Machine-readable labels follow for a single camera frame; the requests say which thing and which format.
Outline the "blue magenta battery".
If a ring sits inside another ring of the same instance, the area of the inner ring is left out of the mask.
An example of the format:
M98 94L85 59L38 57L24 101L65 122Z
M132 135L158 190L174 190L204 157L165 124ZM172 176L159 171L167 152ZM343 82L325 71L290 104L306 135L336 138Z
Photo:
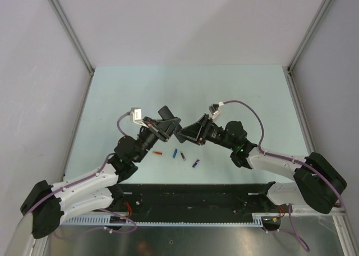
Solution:
M194 162L194 164L192 165L192 168L195 168L199 162L200 162L200 160L197 159L197 160Z

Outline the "black remote control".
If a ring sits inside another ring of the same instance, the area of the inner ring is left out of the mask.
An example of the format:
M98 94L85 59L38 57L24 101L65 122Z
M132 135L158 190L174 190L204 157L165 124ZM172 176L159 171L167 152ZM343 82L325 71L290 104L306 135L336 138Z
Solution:
M169 107L167 105L163 106L158 110L158 114L163 120L171 120L176 118L173 113L170 111Z

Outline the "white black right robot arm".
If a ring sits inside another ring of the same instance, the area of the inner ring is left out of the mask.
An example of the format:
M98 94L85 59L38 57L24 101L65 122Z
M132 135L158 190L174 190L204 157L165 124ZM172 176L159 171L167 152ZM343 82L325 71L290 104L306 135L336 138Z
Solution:
M343 177L319 153L296 157L261 151L247 139L240 121L230 121L225 127L219 127L205 114L189 126L178 127L175 135L182 142L201 146L209 141L230 149L230 158L237 167L263 170L290 179L289 183L270 183L259 197L259 206L265 212L282 204L306 204L317 212L328 214L347 187Z

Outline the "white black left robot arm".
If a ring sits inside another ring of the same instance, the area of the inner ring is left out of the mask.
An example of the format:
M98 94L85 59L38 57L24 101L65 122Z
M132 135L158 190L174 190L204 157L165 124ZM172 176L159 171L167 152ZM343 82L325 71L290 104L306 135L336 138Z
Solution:
M143 160L157 141L171 138L180 121L165 115L160 119L144 117L137 137L121 137L100 167L69 181L37 182L20 207L23 216L33 218L32 236L44 238L66 220L83 213L106 208L120 210L124 197L119 184L138 170L136 163Z

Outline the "black silver battery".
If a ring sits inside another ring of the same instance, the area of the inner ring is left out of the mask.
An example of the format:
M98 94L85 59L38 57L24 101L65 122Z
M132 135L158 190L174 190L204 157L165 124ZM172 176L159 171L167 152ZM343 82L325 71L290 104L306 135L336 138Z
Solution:
M180 155L181 155L183 161L186 161L186 157L185 157L185 155L184 155L184 153L182 151L180 151Z

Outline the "light blue battery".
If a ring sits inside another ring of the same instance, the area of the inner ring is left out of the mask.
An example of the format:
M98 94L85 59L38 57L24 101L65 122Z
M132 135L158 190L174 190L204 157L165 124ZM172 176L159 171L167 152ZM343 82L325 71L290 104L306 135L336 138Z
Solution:
M175 150L174 150L174 152L173 152L173 155L172 155L172 158L176 158L176 156L177 156L177 153L178 153L178 149L176 148Z

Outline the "aluminium frame post left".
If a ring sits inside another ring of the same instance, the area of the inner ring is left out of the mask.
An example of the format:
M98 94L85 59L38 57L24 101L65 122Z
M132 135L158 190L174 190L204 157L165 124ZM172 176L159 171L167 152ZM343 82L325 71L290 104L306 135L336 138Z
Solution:
M53 9L53 12L57 16L59 23L63 27L75 52L79 56L88 73L92 76L94 74L94 67L91 64L90 59L88 58L88 55L86 54L85 49L80 42L80 39L78 38L75 30L73 29L70 19L68 18L67 13L61 5L60 0L48 0L48 2Z

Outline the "aluminium frame post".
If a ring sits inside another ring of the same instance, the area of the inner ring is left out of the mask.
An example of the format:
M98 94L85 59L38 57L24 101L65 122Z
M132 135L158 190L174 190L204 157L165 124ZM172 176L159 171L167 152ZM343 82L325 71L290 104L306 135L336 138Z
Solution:
M80 42L80 39L78 38L75 30L73 29L70 19L68 18L67 13L61 5L60 0L48 0L48 2L53 9L53 12L57 16L59 23L63 27L75 52L79 56L88 73L92 76L94 74L94 67L91 64L90 59L88 58L88 55L86 54L85 49Z
M314 18L312 19L306 33L301 40L297 50L295 51L289 65L287 66L287 70L289 73L293 72L297 63L304 55L306 49L308 48L309 44L313 40L317 30L319 29L321 23L324 21L326 15L328 14L330 8L332 7L335 0L323 0L320 4L319 9L315 13Z

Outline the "aluminium frame post right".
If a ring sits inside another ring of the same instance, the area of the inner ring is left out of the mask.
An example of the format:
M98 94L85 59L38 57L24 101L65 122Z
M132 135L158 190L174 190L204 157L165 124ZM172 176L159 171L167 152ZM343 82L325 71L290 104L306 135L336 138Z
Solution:
M321 23L324 21L326 15L328 14L330 8L332 7L335 0L323 0L320 4L319 9L315 13L314 18L312 19L306 33L301 40L297 50L295 51L289 65L287 66L287 70L289 73L293 72L297 63L304 55L306 49L308 48L309 44L313 40L317 30L319 29Z

